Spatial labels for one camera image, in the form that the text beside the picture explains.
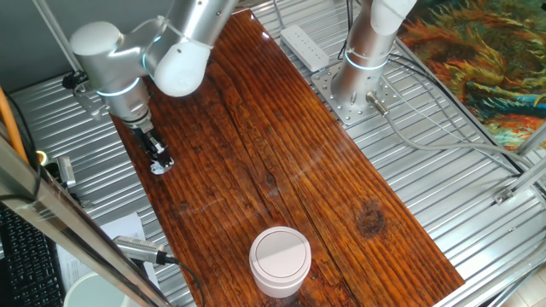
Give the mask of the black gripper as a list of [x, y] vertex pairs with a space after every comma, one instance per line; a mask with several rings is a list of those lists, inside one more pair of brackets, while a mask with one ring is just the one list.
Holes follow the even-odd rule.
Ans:
[[160, 133], [154, 127], [148, 132], [144, 132], [141, 128], [130, 128], [130, 131], [140, 148], [150, 158], [151, 171], [169, 171], [173, 167], [174, 160], [168, 148], [165, 148]]

